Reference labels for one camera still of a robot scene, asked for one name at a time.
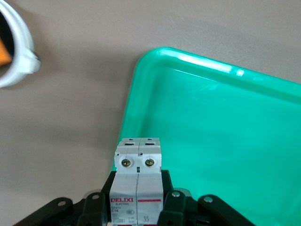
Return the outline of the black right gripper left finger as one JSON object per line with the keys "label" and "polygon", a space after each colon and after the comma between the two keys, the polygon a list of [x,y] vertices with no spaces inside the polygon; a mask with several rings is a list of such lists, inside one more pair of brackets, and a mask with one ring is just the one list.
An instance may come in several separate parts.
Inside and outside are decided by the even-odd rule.
{"label": "black right gripper left finger", "polygon": [[88,193],[79,202],[53,199],[13,226],[106,226],[111,221],[109,193],[115,175],[112,171],[100,191]]}

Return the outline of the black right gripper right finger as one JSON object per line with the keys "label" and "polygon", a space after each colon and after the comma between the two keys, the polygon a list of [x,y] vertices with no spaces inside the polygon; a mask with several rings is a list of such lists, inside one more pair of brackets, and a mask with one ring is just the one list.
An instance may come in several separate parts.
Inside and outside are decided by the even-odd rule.
{"label": "black right gripper right finger", "polygon": [[213,194],[195,200],[186,189],[174,188],[168,170],[162,171],[163,210],[157,226],[255,226]]}

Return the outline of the white red circuit breaker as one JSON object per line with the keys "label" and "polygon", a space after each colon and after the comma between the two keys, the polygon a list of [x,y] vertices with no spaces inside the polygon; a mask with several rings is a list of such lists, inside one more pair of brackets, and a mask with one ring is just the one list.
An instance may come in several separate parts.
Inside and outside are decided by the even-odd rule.
{"label": "white red circuit breaker", "polygon": [[156,226],[164,196],[159,138],[122,139],[114,164],[109,193],[112,226]]}

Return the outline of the green plastic tray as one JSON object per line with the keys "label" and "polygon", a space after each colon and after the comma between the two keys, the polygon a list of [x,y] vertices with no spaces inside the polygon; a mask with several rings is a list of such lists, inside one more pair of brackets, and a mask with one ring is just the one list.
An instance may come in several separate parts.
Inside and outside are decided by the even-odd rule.
{"label": "green plastic tray", "polygon": [[256,226],[301,226],[301,84],[161,47],[138,61],[119,138],[158,137],[162,167]]}

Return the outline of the white round container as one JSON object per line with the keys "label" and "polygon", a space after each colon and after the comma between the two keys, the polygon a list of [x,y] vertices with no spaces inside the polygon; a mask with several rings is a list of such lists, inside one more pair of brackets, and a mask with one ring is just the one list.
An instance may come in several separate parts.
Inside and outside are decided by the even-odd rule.
{"label": "white round container", "polygon": [[5,0],[0,0],[0,38],[12,57],[10,64],[0,67],[0,88],[13,86],[40,69],[28,26]]}

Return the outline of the orange button box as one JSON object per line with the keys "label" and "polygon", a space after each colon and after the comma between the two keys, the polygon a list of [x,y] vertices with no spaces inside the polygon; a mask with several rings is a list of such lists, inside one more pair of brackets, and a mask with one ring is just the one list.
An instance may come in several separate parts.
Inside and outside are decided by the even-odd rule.
{"label": "orange button box", "polygon": [[12,62],[12,57],[8,52],[2,38],[0,38],[0,67],[10,64]]}

